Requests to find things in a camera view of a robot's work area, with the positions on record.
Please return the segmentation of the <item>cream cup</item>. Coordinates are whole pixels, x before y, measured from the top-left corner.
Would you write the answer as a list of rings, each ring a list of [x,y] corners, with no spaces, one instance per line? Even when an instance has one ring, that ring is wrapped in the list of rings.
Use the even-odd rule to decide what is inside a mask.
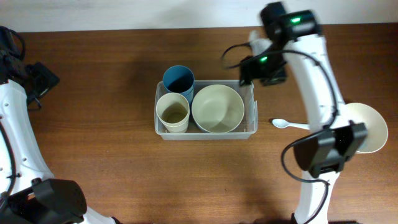
[[[181,121],[178,123],[167,123],[161,120],[161,123],[164,125],[166,130],[170,133],[185,133],[188,129],[189,121]]]
[[[190,117],[190,104],[179,93],[167,93],[157,101],[155,112],[166,127],[177,127],[187,123]]]

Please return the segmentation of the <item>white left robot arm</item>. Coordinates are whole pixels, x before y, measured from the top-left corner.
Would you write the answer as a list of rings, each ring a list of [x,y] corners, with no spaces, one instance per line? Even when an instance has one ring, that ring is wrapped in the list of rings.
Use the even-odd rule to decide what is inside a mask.
[[[33,132],[31,103],[59,78],[40,62],[24,64],[24,39],[1,27],[1,223],[112,223],[87,206],[80,186],[56,179]]]

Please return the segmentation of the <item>cream spoon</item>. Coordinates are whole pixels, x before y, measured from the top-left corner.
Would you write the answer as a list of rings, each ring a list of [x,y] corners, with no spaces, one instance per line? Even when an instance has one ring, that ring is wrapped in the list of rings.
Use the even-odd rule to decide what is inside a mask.
[[[305,129],[305,130],[309,130],[309,125],[308,124],[302,124],[302,123],[291,123],[288,122],[284,119],[273,119],[272,120],[272,124],[280,129],[284,129],[284,128],[288,128],[288,127],[292,127],[292,128],[299,128],[299,129]]]

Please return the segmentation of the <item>dark blue cup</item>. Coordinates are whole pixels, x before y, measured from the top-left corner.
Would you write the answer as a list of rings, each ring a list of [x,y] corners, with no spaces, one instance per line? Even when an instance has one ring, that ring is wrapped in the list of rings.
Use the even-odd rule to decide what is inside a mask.
[[[163,83],[168,91],[185,93],[193,88],[195,77],[186,66],[174,65],[168,68],[163,75]]]

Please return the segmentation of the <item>cream bowl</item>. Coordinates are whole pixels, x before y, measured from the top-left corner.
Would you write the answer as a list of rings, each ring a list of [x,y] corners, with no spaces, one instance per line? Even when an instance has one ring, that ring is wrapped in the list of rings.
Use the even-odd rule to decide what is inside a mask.
[[[348,118],[355,123],[364,123],[368,136],[361,147],[356,151],[358,154],[370,154],[382,149],[388,140],[388,127],[381,114],[374,108],[363,103],[348,103],[344,106]]]
[[[244,102],[239,93],[226,85],[208,85],[192,101],[192,116],[196,124],[220,120],[241,123],[244,112]]]

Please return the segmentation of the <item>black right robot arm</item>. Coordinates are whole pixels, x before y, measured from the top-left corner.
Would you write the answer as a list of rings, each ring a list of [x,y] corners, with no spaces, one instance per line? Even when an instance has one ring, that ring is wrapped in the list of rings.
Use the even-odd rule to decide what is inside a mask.
[[[288,13],[281,2],[269,3],[260,13],[270,41],[248,43],[251,57],[239,63],[241,86],[259,79],[265,86],[282,83],[284,65],[297,82],[305,105],[310,134],[290,143],[289,149],[302,176],[288,171],[301,182],[300,199],[292,223],[327,223],[328,205],[334,183],[345,163],[368,135],[364,123],[353,121],[344,111],[344,101],[336,83],[326,50],[326,39],[310,10]]]

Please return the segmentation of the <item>blue bowl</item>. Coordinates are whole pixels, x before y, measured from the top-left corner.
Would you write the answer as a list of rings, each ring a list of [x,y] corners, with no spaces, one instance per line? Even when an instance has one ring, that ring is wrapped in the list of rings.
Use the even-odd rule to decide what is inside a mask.
[[[228,133],[236,129],[240,122],[233,120],[203,121],[197,123],[197,126],[208,133]]]

